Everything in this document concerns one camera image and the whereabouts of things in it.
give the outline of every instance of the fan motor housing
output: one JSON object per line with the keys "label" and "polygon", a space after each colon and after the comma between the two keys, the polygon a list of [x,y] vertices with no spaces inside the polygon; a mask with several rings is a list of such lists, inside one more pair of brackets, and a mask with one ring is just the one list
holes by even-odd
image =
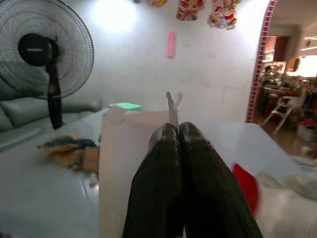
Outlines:
{"label": "fan motor housing", "polygon": [[58,55],[52,40],[34,33],[20,39],[18,50],[22,59],[33,66],[45,66]]}

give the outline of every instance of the green sofa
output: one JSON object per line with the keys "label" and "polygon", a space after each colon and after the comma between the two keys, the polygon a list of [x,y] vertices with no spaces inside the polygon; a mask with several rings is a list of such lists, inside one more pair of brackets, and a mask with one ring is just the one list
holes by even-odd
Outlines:
{"label": "green sofa", "polygon": [[[68,97],[62,100],[65,124],[102,109],[102,100]],[[53,130],[47,101],[19,98],[0,101],[0,152]]]}

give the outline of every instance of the floor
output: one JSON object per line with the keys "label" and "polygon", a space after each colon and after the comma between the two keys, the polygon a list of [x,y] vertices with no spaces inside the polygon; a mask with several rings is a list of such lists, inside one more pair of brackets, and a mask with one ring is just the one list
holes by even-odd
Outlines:
{"label": "floor", "polygon": [[[262,118],[262,116],[260,116],[258,113],[255,113],[254,123],[261,124],[263,121],[264,118]],[[312,153],[303,153],[303,147],[308,147],[314,150],[317,146],[315,143],[307,142],[297,137],[296,129],[292,128],[288,122],[285,122],[279,132],[274,135],[273,132],[277,125],[278,121],[269,120],[268,123],[266,123],[262,128],[287,154],[292,156],[312,158]]]}

